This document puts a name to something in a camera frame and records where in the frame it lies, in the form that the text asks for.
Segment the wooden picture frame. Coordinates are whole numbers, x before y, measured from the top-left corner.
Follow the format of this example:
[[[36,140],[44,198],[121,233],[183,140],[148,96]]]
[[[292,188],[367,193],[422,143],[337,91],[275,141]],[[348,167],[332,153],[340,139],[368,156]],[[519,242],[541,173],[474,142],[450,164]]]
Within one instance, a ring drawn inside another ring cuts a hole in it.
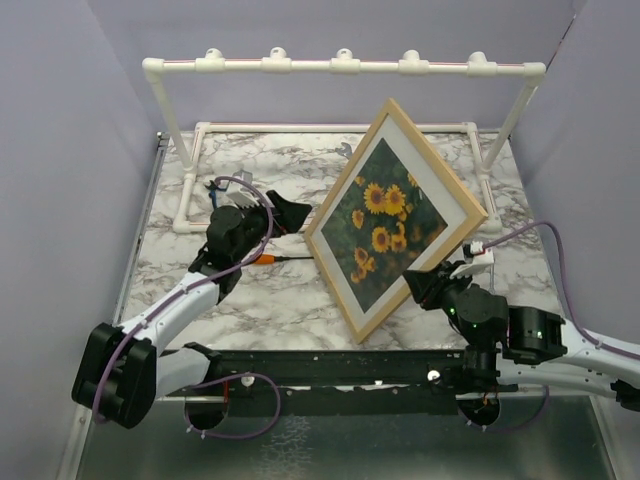
[[[402,274],[384,287],[359,290],[348,284],[322,235],[322,227],[375,145],[386,140],[417,181],[419,188],[444,217],[448,227],[406,270],[429,271],[446,260],[487,220],[474,194],[392,98],[385,101],[352,157],[314,213],[304,237],[315,263],[350,330],[362,343],[408,298]]]

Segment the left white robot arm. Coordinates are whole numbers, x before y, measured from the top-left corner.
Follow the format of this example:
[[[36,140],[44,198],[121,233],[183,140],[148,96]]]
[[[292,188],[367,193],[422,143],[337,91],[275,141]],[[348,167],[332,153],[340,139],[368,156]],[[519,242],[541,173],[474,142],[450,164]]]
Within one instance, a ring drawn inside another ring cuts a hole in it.
[[[274,190],[215,208],[204,245],[168,294],[118,326],[101,323],[91,331],[72,400],[98,421],[131,429],[159,397],[188,385],[202,395],[214,392],[221,371],[206,350],[193,345],[168,353],[168,345],[232,292],[242,267],[255,262],[270,239],[299,232],[311,210]]]

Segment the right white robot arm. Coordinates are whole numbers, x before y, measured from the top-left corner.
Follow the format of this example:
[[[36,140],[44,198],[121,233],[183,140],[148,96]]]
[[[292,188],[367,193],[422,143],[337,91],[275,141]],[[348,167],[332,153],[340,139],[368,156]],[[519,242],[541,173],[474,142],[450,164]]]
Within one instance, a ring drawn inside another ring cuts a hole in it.
[[[615,399],[639,409],[639,349],[590,341],[563,317],[531,306],[511,306],[501,295],[458,276],[461,262],[403,278],[425,311],[440,310],[465,340],[461,363],[430,380],[457,394],[496,392],[521,385],[557,386]]]

